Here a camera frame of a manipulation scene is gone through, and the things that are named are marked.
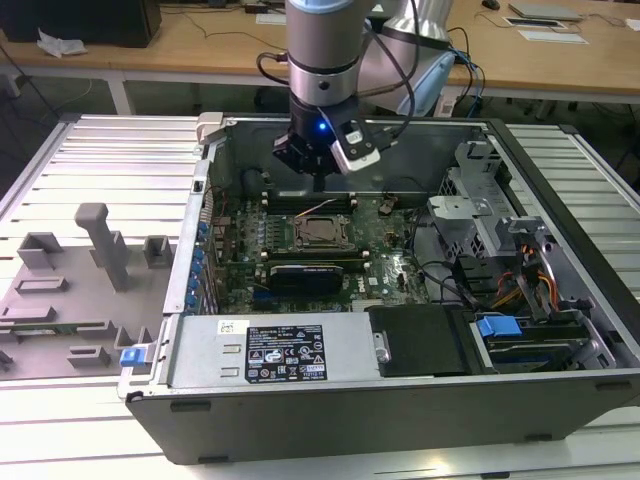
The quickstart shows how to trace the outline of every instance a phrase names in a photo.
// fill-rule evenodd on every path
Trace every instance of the blue release latch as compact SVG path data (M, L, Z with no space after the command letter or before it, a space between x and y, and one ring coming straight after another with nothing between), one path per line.
M509 315L486 316L476 322L483 337L508 337L522 335L516 317Z
M121 367L143 367L147 349L144 347L125 348L120 355Z

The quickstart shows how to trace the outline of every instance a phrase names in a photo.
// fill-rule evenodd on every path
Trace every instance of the warning label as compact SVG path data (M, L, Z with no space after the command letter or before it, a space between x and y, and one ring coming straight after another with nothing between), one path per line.
M249 327L246 351L249 383L327 379L321 325Z

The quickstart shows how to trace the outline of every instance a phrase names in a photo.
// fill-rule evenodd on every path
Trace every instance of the aluminum extrusion table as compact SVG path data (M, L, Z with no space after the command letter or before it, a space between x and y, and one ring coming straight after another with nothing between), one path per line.
M201 151L195 118L83 116L62 123L0 202L0 288L20 266L29 230L87 245L78 203L104 201L129 243L149 231L177 242ZM510 125L583 228L640 298L640 200L582 137L559 127ZM533 203L516 183L521 203ZM636 479L640 408L613 410L564 441L182 467L131 417L117 377L0 383L0 478L380 479L510 472L512 479Z

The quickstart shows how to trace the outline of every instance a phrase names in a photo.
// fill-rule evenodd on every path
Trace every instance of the floor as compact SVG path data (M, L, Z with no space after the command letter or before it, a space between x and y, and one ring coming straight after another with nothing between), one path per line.
M47 101L59 112L113 114L115 109L107 84L83 79L33 78ZM202 85L203 111L255 112L255 87ZM129 91L138 114L193 115L193 100L188 84L130 82ZM285 112L287 94L283 89L271 89L264 97L261 112ZM535 119L539 103L526 100L485 99L477 116L500 118L508 123L570 124L615 165L638 135L640 109L626 105L593 105L581 103L577 111L559 102L555 111L540 122ZM461 102L454 116L464 117L471 106L470 99ZM22 95L13 101L0 97L0 196L20 174L25 162L37 151L55 126L56 119L25 82ZM629 157L620 173L629 183L640 174L640 162Z

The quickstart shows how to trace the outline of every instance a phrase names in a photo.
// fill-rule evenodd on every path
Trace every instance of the white paper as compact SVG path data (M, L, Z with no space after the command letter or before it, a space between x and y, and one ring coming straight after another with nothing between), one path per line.
M62 55L79 55L81 53L87 53L87 49L84 48L82 40L62 40L60 38L47 35L40 29L38 29L38 33L40 34L40 40L38 40L37 44L49 55L62 58Z
M518 32L532 42L589 44L584 38L575 33L529 32L526 30L518 30Z
M634 20L633 18L627 18L625 21L627 22L627 25L629 26L629 28L631 30L634 30L636 32L640 32L640 20Z
M218 335L244 335L249 328L249 320L220 320Z

